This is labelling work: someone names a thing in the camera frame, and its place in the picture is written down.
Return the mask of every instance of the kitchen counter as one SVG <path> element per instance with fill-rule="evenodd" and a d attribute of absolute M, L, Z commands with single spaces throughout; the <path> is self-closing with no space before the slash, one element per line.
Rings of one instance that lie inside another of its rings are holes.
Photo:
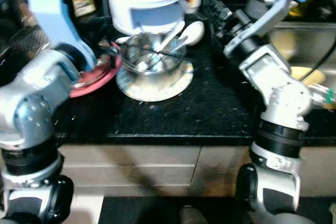
<path fill-rule="evenodd" d="M 192 83 L 161 102 L 128 98 L 115 78 L 96 92 L 74 98 L 55 113 L 56 139 L 67 144 L 249 145 L 263 103 L 244 77 L 214 53 L 209 34 L 188 50 Z M 336 145 L 334 111 L 313 110 L 306 146 Z"/>

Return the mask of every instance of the dark floor mat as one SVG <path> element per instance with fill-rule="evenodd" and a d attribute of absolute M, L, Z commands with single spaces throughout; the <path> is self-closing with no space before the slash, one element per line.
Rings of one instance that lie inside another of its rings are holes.
<path fill-rule="evenodd" d="M 316 224 L 332 223 L 329 207 L 336 198 L 302 198 L 298 214 Z M 192 205 L 209 224 L 248 224 L 247 216 L 235 209 L 232 198 L 106 197 L 99 224 L 178 224 L 179 212 Z"/>

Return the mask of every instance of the stainless steel sink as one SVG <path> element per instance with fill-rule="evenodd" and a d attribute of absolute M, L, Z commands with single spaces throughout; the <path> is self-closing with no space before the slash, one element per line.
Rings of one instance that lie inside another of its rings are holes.
<path fill-rule="evenodd" d="M 271 42 L 292 66 L 312 67 L 331 47 L 335 23 L 282 22 L 269 33 Z M 336 90 L 336 52 L 320 68 L 322 85 Z"/>

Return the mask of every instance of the metal bowl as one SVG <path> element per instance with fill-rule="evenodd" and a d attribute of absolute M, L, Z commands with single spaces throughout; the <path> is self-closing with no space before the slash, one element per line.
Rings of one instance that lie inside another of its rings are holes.
<path fill-rule="evenodd" d="M 166 34 L 141 33 L 131 37 L 122 46 L 122 62 L 125 70 L 138 86 L 151 86 L 161 90 L 175 84 L 185 68 L 185 61 L 171 56 L 158 55 L 142 48 L 157 50 Z M 178 43 L 175 37 L 163 51 L 170 52 Z M 185 56 L 186 47 L 176 50 L 174 55 Z"/>

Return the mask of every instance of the black cable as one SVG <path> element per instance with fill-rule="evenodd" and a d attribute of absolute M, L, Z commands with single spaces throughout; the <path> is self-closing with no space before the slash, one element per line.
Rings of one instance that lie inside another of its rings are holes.
<path fill-rule="evenodd" d="M 330 6 L 333 15 L 336 14 L 336 7 L 332 0 L 321 0 L 321 1 L 327 3 Z M 326 60 L 328 60 L 328 58 L 332 55 L 335 48 L 336 48 L 336 36 L 335 36 L 332 46 L 329 48 L 327 53 L 304 76 L 300 78 L 300 81 L 310 76 L 316 69 L 318 69 L 323 63 L 325 63 Z"/>

